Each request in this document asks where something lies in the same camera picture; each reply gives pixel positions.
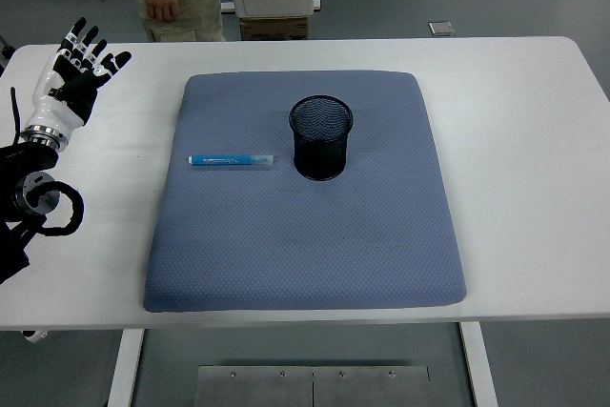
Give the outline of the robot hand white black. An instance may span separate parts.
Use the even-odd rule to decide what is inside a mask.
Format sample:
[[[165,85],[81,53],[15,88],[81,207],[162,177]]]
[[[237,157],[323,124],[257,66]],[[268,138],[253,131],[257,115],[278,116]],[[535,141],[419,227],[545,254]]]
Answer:
[[[98,91],[132,58],[128,51],[104,53],[107,41],[94,41],[99,28],[86,25],[79,18],[47,61],[34,90],[28,127],[49,128],[68,138],[88,123]]]

